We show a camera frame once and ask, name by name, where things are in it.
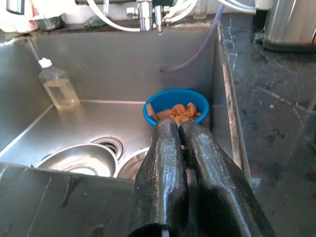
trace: stainless steel sink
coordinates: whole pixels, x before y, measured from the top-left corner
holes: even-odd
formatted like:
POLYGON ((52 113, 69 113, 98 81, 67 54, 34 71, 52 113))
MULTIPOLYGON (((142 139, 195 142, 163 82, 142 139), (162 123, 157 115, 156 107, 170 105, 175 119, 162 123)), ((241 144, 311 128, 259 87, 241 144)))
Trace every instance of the stainless steel sink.
POLYGON ((20 98, 15 93, 0 103, 0 109, 7 111, 0 119, 0 127, 8 131, 0 139, 0 147, 3 147, 0 161, 36 165, 43 157, 67 146, 114 137, 122 143, 118 159, 122 166, 134 157, 132 154, 150 146, 152 127, 142 114, 146 99, 161 90, 180 87, 194 89, 208 99, 211 111, 204 125, 210 128, 218 144, 249 180, 234 84, 221 31, 215 34, 204 55, 190 67, 169 74, 159 71, 161 65, 180 63, 190 57, 203 42, 207 31, 205 24, 191 24, 166 29, 161 37, 156 32, 35 33, 29 39, 39 57, 51 59, 56 67, 63 68, 70 76, 81 101, 72 113, 57 111, 52 105, 47 108, 49 100, 34 76, 40 69, 32 58, 29 39, 22 38, 13 45, 0 47, 0 55, 3 50, 6 53, 0 63, 5 60, 14 62, 17 49, 27 60, 27 64, 20 65, 27 68, 7 69, 10 71, 6 73, 14 78, 8 80, 12 88, 17 88, 15 78, 23 78, 25 85, 27 81, 36 85, 25 87, 27 91, 24 92, 33 95, 32 100, 20 98), (31 109, 17 112, 6 104, 9 99, 18 105, 27 104, 31 109), (19 118, 25 118, 19 129, 15 129, 16 125, 10 119, 17 114, 19 118), (28 123, 31 118, 34 118, 33 122, 28 123))

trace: purple tube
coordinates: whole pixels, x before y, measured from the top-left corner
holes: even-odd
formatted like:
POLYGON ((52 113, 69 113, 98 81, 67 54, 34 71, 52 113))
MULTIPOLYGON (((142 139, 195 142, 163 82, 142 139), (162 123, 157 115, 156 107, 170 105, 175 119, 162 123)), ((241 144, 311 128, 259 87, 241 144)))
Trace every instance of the purple tube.
POLYGON ((200 46, 198 51, 195 52, 195 54, 191 58, 189 58, 187 61, 185 61, 185 62, 183 62, 183 63, 181 63, 180 65, 177 65, 177 66, 160 67, 160 71, 161 72, 165 72, 165 73, 176 72, 176 71, 182 70, 182 69, 186 68, 187 66, 191 65, 192 63, 194 63, 201 56, 201 54, 206 50, 208 44, 210 43, 211 38, 212 38, 214 32, 217 29, 217 25, 219 23, 219 20, 221 19, 223 10, 224 10, 224 5, 220 4, 218 9, 217 9, 217 12, 216 12, 213 24, 212 24, 211 28, 209 29, 209 32, 208 32, 203 44, 200 46))

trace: drain strainer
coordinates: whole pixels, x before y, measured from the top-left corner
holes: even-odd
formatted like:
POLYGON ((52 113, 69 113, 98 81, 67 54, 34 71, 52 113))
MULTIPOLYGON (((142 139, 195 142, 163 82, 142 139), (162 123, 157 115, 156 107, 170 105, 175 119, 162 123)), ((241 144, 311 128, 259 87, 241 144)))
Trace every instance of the drain strainer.
POLYGON ((96 140, 93 140, 91 143, 99 144, 111 149, 111 151, 113 151, 116 155, 117 159, 119 159, 123 153, 122 143, 119 141, 119 139, 114 137, 100 137, 96 140))

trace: black marble countertop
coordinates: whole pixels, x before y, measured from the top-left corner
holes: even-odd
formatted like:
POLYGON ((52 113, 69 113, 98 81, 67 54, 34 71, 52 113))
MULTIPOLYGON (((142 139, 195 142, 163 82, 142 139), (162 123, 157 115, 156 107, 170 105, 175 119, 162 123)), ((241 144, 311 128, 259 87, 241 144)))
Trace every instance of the black marble countertop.
MULTIPOLYGON (((316 55, 251 43, 251 20, 224 14, 221 23, 253 191, 276 236, 315 237, 316 55)), ((126 234, 131 183, 81 177, 61 204, 70 181, 65 173, 0 164, 0 237, 126 234)))
POLYGON ((253 191, 276 236, 316 236, 316 54, 250 42, 252 16, 222 18, 253 191))

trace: blue bowl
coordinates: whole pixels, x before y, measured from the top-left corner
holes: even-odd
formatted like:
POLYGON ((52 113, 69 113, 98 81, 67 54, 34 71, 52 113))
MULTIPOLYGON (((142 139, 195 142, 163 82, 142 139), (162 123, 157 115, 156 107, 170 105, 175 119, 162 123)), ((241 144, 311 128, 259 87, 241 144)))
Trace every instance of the blue bowl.
POLYGON ((170 89, 162 91, 146 101, 143 114, 148 123, 155 125, 156 121, 151 119, 146 110, 146 105, 151 104, 156 113, 172 109, 177 104, 187 106, 188 103, 193 103, 197 107, 197 111, 201 116, 194 120, 196 123, 201 123, 209 113, 209 103, 207 99, 200 93, 189 89, 170 89))

